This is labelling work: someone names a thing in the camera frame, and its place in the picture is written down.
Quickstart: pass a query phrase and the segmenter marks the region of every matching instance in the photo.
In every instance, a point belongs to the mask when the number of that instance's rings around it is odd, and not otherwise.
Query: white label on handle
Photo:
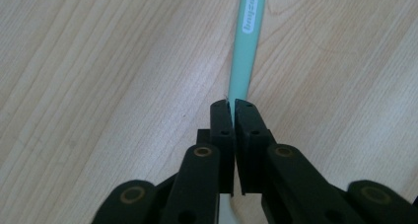
[[[243,32],[251,34],[254,31],[255,16],[257,15],[258,0],[246,0],[243,19]]]

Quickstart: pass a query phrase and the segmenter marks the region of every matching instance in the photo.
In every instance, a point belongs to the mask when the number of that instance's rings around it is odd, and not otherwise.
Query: toothbrush handle
[[[228,98],[233,111],[235,99],[246,99],[265,0],[241,0],[234,42]]]

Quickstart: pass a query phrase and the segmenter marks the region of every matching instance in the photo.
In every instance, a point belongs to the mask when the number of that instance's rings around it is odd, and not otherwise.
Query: light wood table
[[[89,223],[176,173],[228,92],[238,1],[0,0],[0,223]],[[266,0],[248,100],[332,184],[412,201],[418,0]],[[243,223],[259,201],[236,195]]]

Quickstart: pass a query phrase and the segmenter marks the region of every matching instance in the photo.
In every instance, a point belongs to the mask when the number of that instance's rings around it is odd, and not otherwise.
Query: toothbrush
[[[235,123],[235,100],[246,100],[248,93],[264,3],[265,0],[240,0],[228,92],[233,124]],[[231,208],[230,199],[228,194],[220,196],[219,223],[221,224],[239,223]]]

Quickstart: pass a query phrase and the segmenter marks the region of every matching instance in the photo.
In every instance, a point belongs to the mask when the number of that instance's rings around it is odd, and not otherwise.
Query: wood grain
[[[174,174],[228,92],[238,1],[0,0],[0,223],[89,223]],[[266,1],[248,100],[338,187],[418,195],[417,10]],[[258,195],[234,209],[265,222]]]

